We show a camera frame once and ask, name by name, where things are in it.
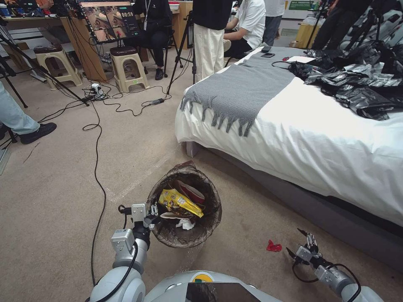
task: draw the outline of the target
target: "white pants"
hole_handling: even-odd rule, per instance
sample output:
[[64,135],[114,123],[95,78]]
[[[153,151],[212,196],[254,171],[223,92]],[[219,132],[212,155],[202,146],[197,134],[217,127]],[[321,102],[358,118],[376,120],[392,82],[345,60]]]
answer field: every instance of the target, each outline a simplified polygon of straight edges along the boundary
[[0,82],[0,124],[3,123],[17,134],[27,134],[39,129],[39,124],[22,111],[13,97]]
[[224,68],[224,30],[194,25],[196,82]]

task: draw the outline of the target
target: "yellow snack bag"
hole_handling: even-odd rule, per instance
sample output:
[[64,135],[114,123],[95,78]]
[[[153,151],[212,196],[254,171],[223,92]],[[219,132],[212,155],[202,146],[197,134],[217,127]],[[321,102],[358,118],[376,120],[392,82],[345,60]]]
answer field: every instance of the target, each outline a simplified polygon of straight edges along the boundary
[[158,203],[165,206],[169,211],[172,210],[171,208],[175,209],[181,207],[198,217],[203,217],[202,209],[195,205],[189,198],[180,194],[176,189],[163,189]]

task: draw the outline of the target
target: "black pants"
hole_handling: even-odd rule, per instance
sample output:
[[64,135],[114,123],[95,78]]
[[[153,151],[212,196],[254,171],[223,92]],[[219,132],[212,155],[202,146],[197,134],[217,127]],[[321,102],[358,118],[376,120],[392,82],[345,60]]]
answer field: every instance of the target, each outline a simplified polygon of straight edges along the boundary
[[149,33],[145,30],[140,30],[140,34],[134,38],[124,40],[125,45],[133,47],[143,47],[152,49],[157,66],[164,66],[163,48],[168,44],[168,34],[165,31],[155,31]]
[[327,42],[329,44],[326,49],[337,49],[341,40],[359,17],[353,11],[335,7],[321,26],[312,49],[323,49]]
[[231,41],[231,48],[224,53],[224,57],[233,57],[236,59],[242,59],[244,52],[251,50],[248,42],[242,38],[241,40]]

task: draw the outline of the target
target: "smartphone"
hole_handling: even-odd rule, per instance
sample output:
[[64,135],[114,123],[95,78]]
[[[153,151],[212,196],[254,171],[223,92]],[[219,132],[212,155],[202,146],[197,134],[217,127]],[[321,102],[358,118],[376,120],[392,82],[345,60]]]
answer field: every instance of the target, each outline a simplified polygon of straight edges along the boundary
[[275,56],[275,54],[272,54],[272,53],[267,53],[267,54],[261,55],[261,57],[274,57],[274,56]]
[[261,52],[268,53],[271,50],[271,46],[265,46],[262,48]]

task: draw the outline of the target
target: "gray blanket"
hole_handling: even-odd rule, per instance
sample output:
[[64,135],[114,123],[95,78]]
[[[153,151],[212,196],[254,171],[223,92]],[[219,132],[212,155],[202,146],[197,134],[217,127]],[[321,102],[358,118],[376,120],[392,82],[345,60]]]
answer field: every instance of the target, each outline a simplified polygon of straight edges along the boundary
[[203,106],[203,117],[207,108],[214,111],[211,126],[220,129],[225,119],[227,133],[234,121],[239,121],[239,136],[247,136],[260,109],[294,78],[288,70],[273,67],[272,63],[282,61],[284,57],[304,55],[302,49],[289,47],[272,47],[272,58],[261,57],[259,52],[239,65],[232,65],[220,74],[213,74],[202,82],[193,85],[185,94],[180,109],[190,102],[192,113],[193,102]]

